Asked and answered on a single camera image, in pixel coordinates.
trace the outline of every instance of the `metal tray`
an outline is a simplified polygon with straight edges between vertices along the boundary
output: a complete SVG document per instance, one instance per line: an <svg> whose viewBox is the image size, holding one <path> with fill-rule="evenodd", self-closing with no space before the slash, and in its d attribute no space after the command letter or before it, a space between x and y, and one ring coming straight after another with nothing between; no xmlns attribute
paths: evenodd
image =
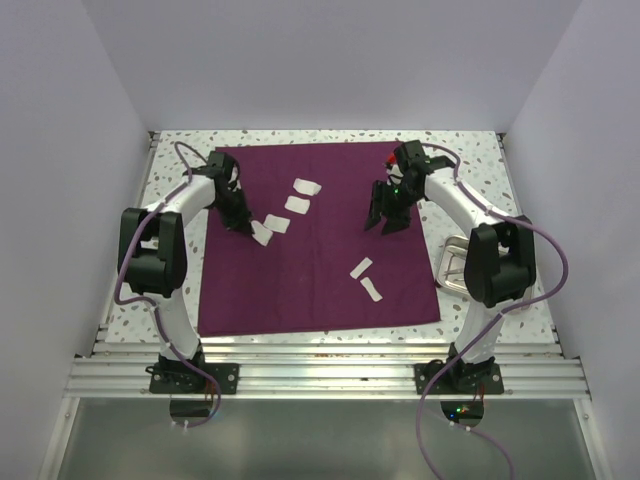
<svg viewBox="0 0 640 480"><path fill-rule="evenodd" d="M467 261L469 240L460 235L452 235L444 241L442 258L436 270L436 284L442 289L461 297L471 298L464 283L464 266ZM531 298L532 288L524 293L523 300Z"/></svg>

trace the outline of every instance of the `maroon fabric mat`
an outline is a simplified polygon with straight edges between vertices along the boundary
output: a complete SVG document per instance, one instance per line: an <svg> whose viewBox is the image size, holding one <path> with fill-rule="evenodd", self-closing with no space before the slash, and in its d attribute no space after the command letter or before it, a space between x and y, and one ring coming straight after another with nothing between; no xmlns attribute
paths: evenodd
<svg viewBox="0 0 640 480"><path fill-rule="evenodd" d="M291 219L267 247L226 231L209 213L200 291L202 336L394 327L440 319L433 274L418 209L411 228L381 236L364 232L371 184L398 143L340 143L221 148L242 169L254 218ZM296 178L322 185L305 197ZM284 208L289 195L310 198L306 215ZM349 276L364 257L383 299L373 302Z"/></svg>

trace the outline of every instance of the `small white paper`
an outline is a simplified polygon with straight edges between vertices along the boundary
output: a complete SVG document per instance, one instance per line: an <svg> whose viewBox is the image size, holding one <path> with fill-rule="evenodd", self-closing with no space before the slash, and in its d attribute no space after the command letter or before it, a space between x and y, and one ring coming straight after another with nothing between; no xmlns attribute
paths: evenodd
<svg viewBox="0 0 640 480"><path fill-rule="evenodd" d="M266 247L269 244L269 240L271 240L273 232L257 220L251 221L251 227L253 228L252 237L254 240L263 247Z"/></svg>
<svg viewBox="0 0 640 480"><path fill-rule="evenodd" d="M364 260L362 260L356 268L351 270L351 273L349 275L351 275L351 278L358 278L360 275L362 275L362 272L364 272L371 266L372 263L373 262L369 257L364 257Z"/></svg>
<svg viewBox="0 0 640 480"><path fill-rule="evenodd" d="M371 300L373 300L374 302L379 302L380 300L382 300L382 295L378 293L376 287L373 286L373 282L369 279L369 277L364 277L362 280L360 280L360 283L371 297Z"/></svg>
<svg viewBox="0 0 640 480"><path fill-rule="evenodd" d="M294 197L293 195L287 198L287 203L284 204L284 208L295 213L304 215L309 210L311 202L306 198Z"/></svg>
<svg viewBox="0 0 640 480"><path fill-rule="evenodd" d="M309 195L310 197L317 195L318 192L322 190L322 186L317 184L316 182L303 180L301 178L296 178L296 180L293 182L293 188L296 190L296 192L303 195Z"/></svg>
<svg viewBox="0 0 640 480"><path fill-rule="evenodd" d="M267 218L264 220L264 226L272 232L277 233L285 233L287 228L289 228L289 223L291 223L291 220L288 218L278 217L271 214L267 215Z"/></svg>

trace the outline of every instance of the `white wall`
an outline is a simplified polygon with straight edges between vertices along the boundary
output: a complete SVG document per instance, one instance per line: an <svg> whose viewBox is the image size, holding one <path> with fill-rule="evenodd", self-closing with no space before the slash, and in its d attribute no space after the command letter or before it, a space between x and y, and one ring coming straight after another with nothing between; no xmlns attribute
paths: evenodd
<svg viewBox="0 0 640 480"><path fill-rule="evenodd" d="M565 246L551 306L619 479L640 471L640 3L584 0L507 135L528 215ZM545 284L557 260L541 252Z"/></svg>
<svg viewBox="0 0 640 480"><path fill-rule="evenodd" d="M79 0L0 3L0 478L37 475L148 136Z"/></svg>
<svg viewBox="0 0 640 480"><path fill-rule="evenodd" d="M505 131L580 0L85 0L150 128Z"/></svg>

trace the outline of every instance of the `purple cable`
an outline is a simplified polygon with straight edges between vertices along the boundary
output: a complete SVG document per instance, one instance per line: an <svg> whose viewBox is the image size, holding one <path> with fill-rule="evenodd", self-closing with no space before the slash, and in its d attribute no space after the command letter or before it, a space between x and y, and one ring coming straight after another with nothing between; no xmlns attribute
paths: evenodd
<svg viewBox="0 0 640 480"><path fill-rule="evenodd" d="M567 282L567 278L569 276L569 261L567 260L567 256L562 250L562 247L560 247L560 245L558 244L558 242L544 230L534 225L531 225L530 223L523 222L522 220L518 220L516 218L509 217L506 215L501 215L497 212L492 211L491 209L487 209L487 207L480 200L478 200L471 193L471 191L469 191L469 189L460 181L458 177L458 173L460 171L460 165L462 164L462 159L456 152L454 152L453 150L447 147L443 147L441 145L436 145L433 143L423 143L422 146L427 148L433 148L435 150L442 150L443 152L446 152L449 155L451 155L456 160L456 166L453 169L453 180L456 183L456 185L458 185L462 193L464 193L467 196L467 198L469 198L469 200L471 200L478 208L480 208L482 211L485 211L488 215L494 218L498 218L502 221L513 223L514 225L527 228L537 233L538 235L542 236L545 240L547 240L553 246L553 248L555 248L556 252L558 252L558 255L560 256L560 260L562 261L562 277L560 278L560 281L554 288L552 288L549 292L543 295L540 295L539 297L535 297L530 300L525 300L520 303L514 303L513 305L509 305L508 307L503 308L493 318L493 320L491 320L491 322L489 322L487 326L483 328L482 331L473 340L471 340L471 342L469 342L469 344L466 347L464 347L458 353L458 355L452 358L450 362L448 362L440 371L438 371L438 373L436 373L433 376L433 378L429 381L429 383L427 383L427 386L425 387L424 392L422 392L422 396L420 397L420 401L418 402L418 411L416 413L416 437L418 439L418 446L420 447L420 452L422 453L424 460L427 462L427 465L429 465L429 468L431 469L433 474L439 480L443 480L444 477L442 476L440 471L436 468L435 464L433 463L433 460L431 460L431 458L429 457L429 454L427 453L427 449L425 448L424 443L422 441L422 432L420 430L420 420L422 419L424 404L425 404L427 395L429 394L429 391L433 388L433 386L440 379L440 377L442 377L449 369L451 369L451 367L458 360L460 360L464 356L464 354L466 354L476 343L478 343L480 339L484 337L500 321L500 319L504 315L511 312L512 310L516 310L518 308L526 307L528 305L532 305L534 303L546 300L547 298L550 298L556 293L558 293L560 289L564 286L564 284ZM456 426L458 428L465 428L462 425L456 424ZM507 450L502 445L500 445L500 443L498 443L497 440L487 435L486 433L480 432L475 429L472 429L471 432L474 433L475 435L478 435L481 438L484 438L488 442L492 443L498 450L500 450L500 453L502 453L502 455L507 460L507 463L509 464L509 478L513 480L515 478L515 467L513 465L513 461L511 460L511 457L509 456L509 453L507 452Z"/></svg>
<svg viewBox="0 0 640 480"><path fill-rule="evenodd" d="M120 293L122 293L122 285L124 283L124 277L125 277L125 275L127 273L127 269L129 268L129 263L131 262L131 258L133 257L133 253L134 253L134 250L136 248L136 245L138 244L138 241L140 240L140 237L142 236L142 232L144 231L145 227L149 224L149 222L151 220L153 220L153 218L158 213L160 213L162 211L162 209L164 207L166 207L167 203L171 199L173 199L176 195L178 195L185 188L187 188L187 186L191 183L191 180L193 178L193 174L191 172L191 167L189 166L189 163L184 158L184 156L182 155L182 152L180 151L180 149L178 147L188 148L198 158L200 158L202 161L207 163L206 159L200 154L200 152L198 152L191 145L187 145L184 142L175 142L173 146L174 146L174 149L175 149L176 153L178 154L178 157L180 157L180 161L184 164L184 166L187 169L187 183L181 183L180 185L178 185L174 190L172 190L165 197L165 199L163 201L161 201L158 204L158 206L152 212L150 212L142 220L142 222L140 222L140 225L136 229L136 231L135 231L135 233L133 235L133 238L131 239L131 243L129 244L129 247L127 248L127 253L124 256L124 260L122 261L122 266L120 268L120 273L118 274L118 278L116 280L116 288L115 288L115 292L114 292L113 297L114 297L114 300L115 300L117 305L129 305L129 304L135 303L135 302L146 302L146 303L148 303L149 306L151 307L151 310L153 311L153 316L154 316L154 318L156 320L156 325L158 326L158 334L160 335L160 338L162 339L162 341L165 344L169 344L169 350L171 350L171 353L173 353L176 356L176 358L178 360L180 360L185 367L187 367L189 370L197 373L198 375L204 377L206 380L208 380L209 382L211 382L215 386L215 389L216 389L216 403L215 403L215 406L209 412L209 415L206 418L202 419L202 420L198 420L197 422L194 422L194 423L190 424L188 421L185 421L185 423L183 424L183 426L185 428L193 428L193 427L197 427L197 426L204 425L205 423L207 423L209 420L211 420L213 418L213 416L216 414L216 412L220 408L220 401L221 401L220 384L218 384L216 379L213 378L211 375L209 375L207 372L204 372L203 370L200 370L198 367L195 367L194 365L189 363L189 361L185 358L185 356L182 355L182 353L180 351L178 351L178 349L173 346L173 343L171 343L171 340L167 336L167 334L166 334L166 332L164 330L164 326L162 325L162 318L160 317L160 311L157 308L158 304L157 304L157 302L155 300L153 300L150 297L144 296L144 295L140 295L140 296L132 297L132 298L127 298L127 299L124 299L124 300L120 298Z"/></svg>

